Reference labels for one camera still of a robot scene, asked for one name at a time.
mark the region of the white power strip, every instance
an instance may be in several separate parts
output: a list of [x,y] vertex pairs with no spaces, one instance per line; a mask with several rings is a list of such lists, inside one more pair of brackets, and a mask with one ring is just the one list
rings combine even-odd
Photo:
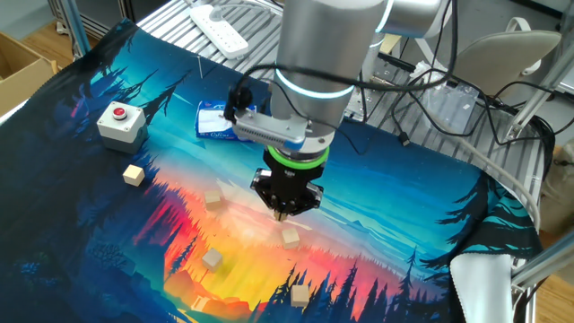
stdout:
[[189,10],[191,20],[227,59],[235,59],[249,52],[249,44],[225,20],[214,22],[209,18],[213,7],[200,5]]

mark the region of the colorful mat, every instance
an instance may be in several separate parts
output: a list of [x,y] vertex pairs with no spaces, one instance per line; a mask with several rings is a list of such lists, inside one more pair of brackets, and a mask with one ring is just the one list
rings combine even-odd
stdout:
[[[122,22],[0,127],[3,322],[452,322],[448,263],[461,252],[530,258],[528,214],[474,166],[379,132],[358,156],[336,136],[321,208],[274,220],[249,189],[260,144],[198,139],[201,100],[240,75]],[[267,86],[253,81],[256,102]],[[142,107],[135,156],[104,148],[111,101]],[[343,124],[366,144],[376,130]],[[129,164],[145,168],[128,186]],[[208,212],[205,191],[225,206]],[[297,249],[280,232],[296,228]],[[208,272],[209,248],[223,265]],[[306,284],[309,305],[290,290]]]

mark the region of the green ring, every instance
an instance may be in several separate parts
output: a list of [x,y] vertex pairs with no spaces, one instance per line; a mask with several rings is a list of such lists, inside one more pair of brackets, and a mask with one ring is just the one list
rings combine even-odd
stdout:
[[310,170],[320,166],[323,162],[326,161],[326,158],[329,156],[329,147],[326,148],[325,153],[318,159],[309,162],[301,162],[301,161],[292,161],[287,159],[285,156],[281,155],[277,150],[272,146],[267,146],[269,153],[275,158],[276,161],[281,163],[283,166],[287,166],[294,170]]

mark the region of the cardboard box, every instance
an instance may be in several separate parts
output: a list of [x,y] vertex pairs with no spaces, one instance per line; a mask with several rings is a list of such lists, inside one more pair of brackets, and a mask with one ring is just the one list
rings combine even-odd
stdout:
[[0,32],[0,117],[54,76],[50,62]]

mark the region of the white chair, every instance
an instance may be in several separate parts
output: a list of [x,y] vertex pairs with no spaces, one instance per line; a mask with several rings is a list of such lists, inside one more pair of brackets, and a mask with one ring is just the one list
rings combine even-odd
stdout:
[[[504,85],[535,72],[541,59],[558,45],[560,39],[558,32],[531,31],[524,18],[512,18],[505,32],[482,37],[460,52],[454,75],[476,85],[485,94],[494,95]],[[421,49],[432,62],[430,49]],[[435,66],[444,68],[440,63]]]

